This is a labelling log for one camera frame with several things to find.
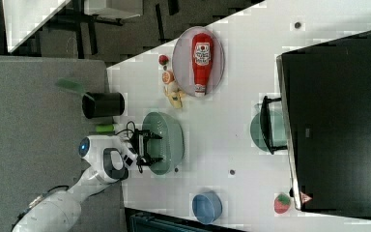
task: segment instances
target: red ketchup bottle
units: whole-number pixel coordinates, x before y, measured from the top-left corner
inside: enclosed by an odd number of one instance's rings
[[[200,33],[192,39],[192,70],[194,71],[195,97],[206,95],[206,87],[213,67],[213,38]]]

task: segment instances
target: blue cup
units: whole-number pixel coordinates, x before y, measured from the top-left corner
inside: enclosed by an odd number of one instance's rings
[[[221,200],[213,191],[198,194],[192,199],[192,212],[201,223],[211,224],[221,216]]]

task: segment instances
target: blue robot eye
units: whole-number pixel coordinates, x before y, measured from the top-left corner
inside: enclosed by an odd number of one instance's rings
[[[89,138],[85,137],[79,144],[79,155],[81,157],[86,156],[90,149],[90,140]]]

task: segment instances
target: black mug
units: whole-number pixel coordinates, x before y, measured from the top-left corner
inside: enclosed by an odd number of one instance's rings
[[[125,111],[125,99],[120,93],[86,94],[94,99],[93,101],[87,96],[83,96],[82,99],[83,113],[88,119],[120,116]]]

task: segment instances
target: pink plate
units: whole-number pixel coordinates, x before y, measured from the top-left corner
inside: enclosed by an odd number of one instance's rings
[[[194,72],[192,71],[191,60],[192,38],[199,33],[210,35],[214,41],[213,68],[209,82],[207,83],[206,95],[210,94],[210,92],[212,92],[219,84],[224,72],[224,51],[221,43],[215,35],[204,27],[192,27],[184,31],[174,47],[172,65],[174,76],[176,77],[180,88],[191,96],[195,96]]]

